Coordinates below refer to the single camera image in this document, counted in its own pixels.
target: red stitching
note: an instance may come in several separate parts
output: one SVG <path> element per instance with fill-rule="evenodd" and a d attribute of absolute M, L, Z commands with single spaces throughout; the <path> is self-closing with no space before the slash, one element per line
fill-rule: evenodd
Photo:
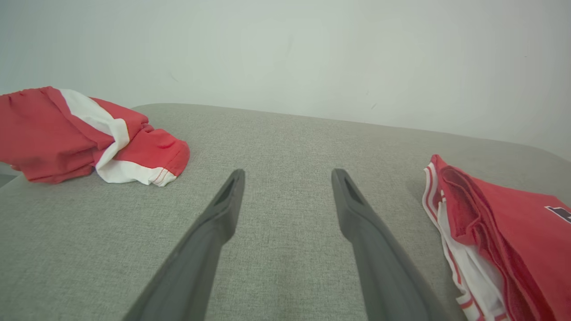
<path fill-rule="evenodd" d="M 165 168 L 163 167 L 163 169 L 160 170 L 159 175 L 157 175 L 156 178 L 152 181 L 153 184 L 156 182 L 157 179 L 159 179 L 159 177 L 160 177 L 160 175 L 163 173 L 164 169 L 165 169 Z"/>
<path fill-rule="evenodd" d="M 168 166 L 178 156 L 178 154 L 180 154 L 180 150 L 172 157 L 172 159 L 170 161 L 167 162 L 167 164 L 165 166 Z M 160 182 L 158 182 L 156 185 L 161 184 L 166 176 L 167 176 L 167 173 L 164 173 L 163 179 L 161 179 Z"/>

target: fabric texture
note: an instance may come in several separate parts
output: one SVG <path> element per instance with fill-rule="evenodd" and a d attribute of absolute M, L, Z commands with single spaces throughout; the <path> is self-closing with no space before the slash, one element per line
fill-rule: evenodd
<path fill-rule="evenodd" d="M 13 180 L 16 176 L 13 175 L 4 175 L 0 174 L 0 187 L 8 184 L 11 180 Z"/>
<path fill-rule="evenodd" d="M 465 319 L 438 230 L 422 206 L 433 154 L 490 183 L 571 203 L 571 163 L 510 143 L 212 106 L 137 107 L 192 146 L 168 188 L 0 188 L 0 319 L 118 320 L 228 175 L 246 171 L 207 320 L 366 320 L 353 250 L 337 222 L 331 170 L 346 169 L 452 320 Z"/>
<path fill-rule="evenodd" d="M 108 183 L 165 186 L 190 151 L 136 111 L 69 89 L 44 87 L 0 96 L 0 161 L 33 182 L 91 174 Z"/>
<path fill-rule="evenodd" d="M 501 308 L 505 307 L 513 320 L 571 317 L 571 222 L 565 219 L 571 209 L 555 196 L 471 177 L 448 166 L 438 155 L 432 157 L 426 172 L 431 189 L 436 190 L 427 195 L 428 205 L 447 209 L 448 220 L 444 224 L 449 222 L 449 226 L 446 232 L 441 231 L 443 237 L 451 236 L 464 245 L 457 247 L 477 249 L 478 256 L 497 268 L 492 278 L 502 280 L 496 284 L 474 282 L 470 286 L 473 292 L 495 287 L 493 292 L 497 293 L 501 289 Z M 555 208 L 565 215 L 558 214 Z M 472 262 L 457 263 L 455 269 L 471 270 Z M 482 300 L 483 296 L 476 298 L 481 307 Z"/>
<path fill-rule="evenodd" d="M 461 293 L 456 298 L 460 308 L 469 321 L 506 319 L 500 272 L 478 254 L 476 246 L 454 240 L 448 221 L 446 197 L 439 186 L 438 171 L 433 163 L 424 171 L 427 176 L 424 210 L 440 232 L 444 257 L 450 265 L 452 280 Z"/>

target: gray upholstered surface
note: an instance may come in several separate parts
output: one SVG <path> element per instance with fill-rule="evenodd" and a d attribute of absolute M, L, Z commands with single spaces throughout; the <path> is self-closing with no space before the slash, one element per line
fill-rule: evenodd
<path fill-rule="evenodd" d="M 14 175 L 5 175 L 0 174 L 0 187 L 8 184 L 11 180 L 13 180 L 16 176 Z"/>
<path fill-rule="evenodd" d="M 0 319 L 113 320 L 235 168 L 246 190 L 223 248 L 210 320 L 363 320 L 330 184 L 348 170 L 452 315 L 463 315 L 420 198 L 432 154 L 492 183 L 571 204 L 571 163 L 532 147 L 427 131 L 191 105 L 136 110 L 191 147 L 164 188 L 92 174 L 0 188 Z"/>

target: gray sofa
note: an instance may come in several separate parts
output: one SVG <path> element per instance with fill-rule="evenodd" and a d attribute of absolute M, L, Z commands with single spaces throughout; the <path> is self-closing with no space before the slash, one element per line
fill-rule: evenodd
<path fill-rule="evenodd" d="M 209 320 L 365 320 L 331 170 L 346 169 L 454 320 L 464 319 L 440 236 L 421 205 L 432 154 L 495 184 L 571 204 L 571 163 L 540 149 L 429 131 L 212 106 L 136 108 L 188 142 L 166 187 L 57 185 L 19 176 L 0 188 L 0 319 L 120 319 L 232 170 L 246 171 Z"/>
<path fill-rule="evenodd" d="M 16 178 L 14 175 L 0 174 L 0 187 L 8 184 L 14 178 Z"/>

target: white stripe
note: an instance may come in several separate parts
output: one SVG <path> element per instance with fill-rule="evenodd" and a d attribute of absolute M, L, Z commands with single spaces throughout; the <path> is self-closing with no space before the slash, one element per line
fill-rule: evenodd
<path fill-rule="evenodd" d="M 430 194 L 428 194 L 428 206 L 436 214 L 437 210 L 434 207 L 434 196 L 436 194 L 436 189 L 438 188 L 438 175 L 436 174 L 436 168 L 432 162 L 428 164 L 428 167 L 430 167 L 430 170 L 432 171 L 432 189 Z"/>
<path fill-rule="evenodd" d="M 127 160 L 113 157 L 129 144 L 129 131 L 122 118 L 114 119 L 111 114 L 93 99 L 70 89 L 59 89 L 66 100 L 71 114 L 91 127 L 112 136 L 114 142 L 103 152 L 95 164 L 97 174 L 107 183 L 127 183 L 138 180 L 149 185 L 165 186 L 176 176 L 163 167 L 148 168 Z"/>
<path fill-rule="evenodd" d="M 439 203 L 438 213 L 436 214 L 437 218 L 439 218 L 441 216 L 442 207 L 440 205 L 442 205 L 442 203 Z M 442 239 L 442 245 L 444 248 L 444 257 L 448 261 L 448 265 L 450 266 L 450 270 L 452 271 L 452 280 L 454 281 L 454 284 L 456 285 L 458 290 L 460 290 L 460 293 L 462 293 L 462 296 L 465 296 L 466 294 L 470 294 L 469 289 L 466 286 L 466 281 L 464 280 L 464 275 L 462 274 L 462 271 L 460 270 L 460 266 L 458 265 L 458 260 L 456 259 L 454 252 L 452 251 L 452 249 L 448 245 L 448 240 L 444 236 L 444 230 L 440 226 L 440 222 L 439 222 L 439 229 L 440 229 L 440 237 Z"/>
<path fill-rule="evenodd" d="M 150 185 L 151 183 L 163 187 L 176 179 L 176 176 L 163 167 L 149 168 L 127 160 L 109 161 L 106 170 L 98 174 L 107 183 L 128 183 L 138 180 Z"/>
<path fill-rule="evenodd" d="M 426 173 L 427 181 L 426 181 L 426 185 L 424 187 L 424 194 L 423 194 L 423 201 L 422 201 L 423 208 L 426 211 L 426 213 L 428 214 L 428 217 L 430 218 L 430 220 L 432 221 L 434 226 L 436 226 L 436 228 L 438 228 L 438 231 L 440 231 L 440 227 L 438 226 L 438 223 L 436 222 L 434 216 L 432 216 L 432 213 L 430 212 L 430 209 L 428 207 L 429 204 L 427 203 L 427 194 L 429 195 L 428 196 L 429 200 L 432 200 L 430 195 L 432 195 L 432 197 L 434 197 L 434 193 L 436 192 L 437 182 L 432 181 L 432 188 L 429 190 L 432 177 L 430 175 L 430 172 L 428 171 L 428 168 L 425 168 L 424 172 Z"/>
<path fill-rule="evenodd" d="M 470 306 L 463 309 L 463 311 L 468 321 L 476 321 L 480 318 L 480 312 L 478 311 L 478 307 L 476 307 L 475 303 L 470 304 Z"/>
<path fill-rule="evenodd" d="M 468 301 L 470 301 L 470 298 L 472 296 L 470 295 L 470 293 L 466 292 L 464 295 L 459 296 L 458 298 L 456 298 L 456 302 L 458 302 L 459 305 L 462 305 Z"/>
<path fill-rule="evenodd" d="M 438 222 L 442 236 L 456 260 L 463 287 L 472 293 L 474 301 L 484 314 L 484 319 L 494 320 L 496 315 L 505 312 L 501 290 L 498 288 L 503 285 L 500 272 L 477 253 L 476 246 L 466 246 L 452 238 L 446 202 L 439 204 Z"/>
<path fill-rule="evenodd" d="M 112 158 L 123 147 L 129 144 L 129 132 L 127 124 L 122 118 L 114 119 L 107 110 L 103 109 L 93 99 L 78 93 L 75 90 L 59 89 L 66 100 L 67 107 L 71 114 L 81 119 L 89 126 L 112 136 L 115 142 L 103 152 L 101 158 L 95 164 L 95 169 L 99 173 Z"/>

